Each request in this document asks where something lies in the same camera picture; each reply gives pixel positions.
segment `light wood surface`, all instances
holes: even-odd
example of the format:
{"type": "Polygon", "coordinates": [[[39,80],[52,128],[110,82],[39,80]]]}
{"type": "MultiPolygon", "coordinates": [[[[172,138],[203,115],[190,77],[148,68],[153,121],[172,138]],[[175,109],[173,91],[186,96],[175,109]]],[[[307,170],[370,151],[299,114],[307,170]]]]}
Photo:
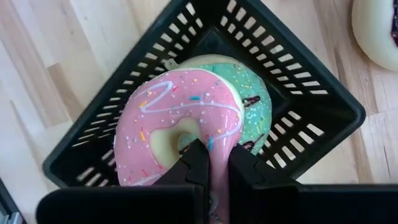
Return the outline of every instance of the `light wood surface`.
{"type": "MultiPolygon", "coordinates": [[[[41,163],[169,0],[0,0],[0,177],[29,223],[41,163]]],[[[351,0],[264,0],[364,105],[364,125],[299,178],[398,182],[398,73],[362,53],[351,0]]]]}

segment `pink frosted donut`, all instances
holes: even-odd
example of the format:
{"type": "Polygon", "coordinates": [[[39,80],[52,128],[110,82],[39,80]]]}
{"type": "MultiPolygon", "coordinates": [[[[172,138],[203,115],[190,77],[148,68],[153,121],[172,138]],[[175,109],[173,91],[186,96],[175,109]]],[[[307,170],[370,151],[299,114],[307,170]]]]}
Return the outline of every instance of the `pink frosted donut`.
{"type": "Polygon", "coordinates": [[[228,157],[242,128],[243,105],[232,84],[206,70],[169,71],[140,86],[121,115],[114,145],[119,182],[153,184],[179,159],[178,137],[194,134],[209,150],[212,222],[229,223],[228,157]]]}

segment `green frosted donut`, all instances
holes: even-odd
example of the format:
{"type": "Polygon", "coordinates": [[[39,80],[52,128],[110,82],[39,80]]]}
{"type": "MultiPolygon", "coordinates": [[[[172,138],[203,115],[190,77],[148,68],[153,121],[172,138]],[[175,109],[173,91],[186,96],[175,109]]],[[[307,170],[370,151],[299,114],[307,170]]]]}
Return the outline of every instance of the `green frosted donut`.
{"type": "MultiPolygon", "coordinates": [[[[267,139],[272,120],[271,99],[264,81],[233,58],[220,55],[201,56],[196,62],[194,59],[190,59],[180,67],[209,70],[233,84],[245,107],[244,126],[239,143],[250,150],[252,154],[258,154],[267,139]],[[209,60],[221,63],[201,65],[209,60]]],[[[187,145],[195,139],[195,136],[184,134],[178,140],[178,148],[183,152],[184,149],[188,149],[187,145]]]]}

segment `green icing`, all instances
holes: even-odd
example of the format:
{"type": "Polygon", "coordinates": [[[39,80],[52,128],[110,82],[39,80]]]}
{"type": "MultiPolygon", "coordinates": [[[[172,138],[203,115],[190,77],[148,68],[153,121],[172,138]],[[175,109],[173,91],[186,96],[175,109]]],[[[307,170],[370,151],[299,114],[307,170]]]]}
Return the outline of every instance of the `green icing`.
{"type": "MultiPolygon", "coordinates": [[[[267,139],[272,121],[272,104],[264,81],[250,69],[233,63],[213,63],[197,68],[225,78],[239,92],[241,99],[260,96],[259,102],[245,108],[243,132],[239,140],[240,144],[255,142],[251,153],[258,154],[267,139]]],[[[183,149],[195,139],[192,134],[182,135],[178,140],[178,148],[183,149]]]]}

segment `pink icing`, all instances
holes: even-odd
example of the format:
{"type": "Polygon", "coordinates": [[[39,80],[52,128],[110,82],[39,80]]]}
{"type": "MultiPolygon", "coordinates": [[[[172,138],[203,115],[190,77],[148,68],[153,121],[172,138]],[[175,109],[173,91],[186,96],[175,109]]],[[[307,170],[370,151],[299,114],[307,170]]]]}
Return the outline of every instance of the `pink icing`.
{"type": "Polygon", "coordinates": [[[229,222],[228,157],[241,137],[243,115],[231,90],[205,70],[175,70],[140,86],[130,97],[116,130],[114,153],[121,185],[151,185],[165,170],[150,148],[150,134],[182,118],[197,121],[209,150],[212,217],[229,222]]]}

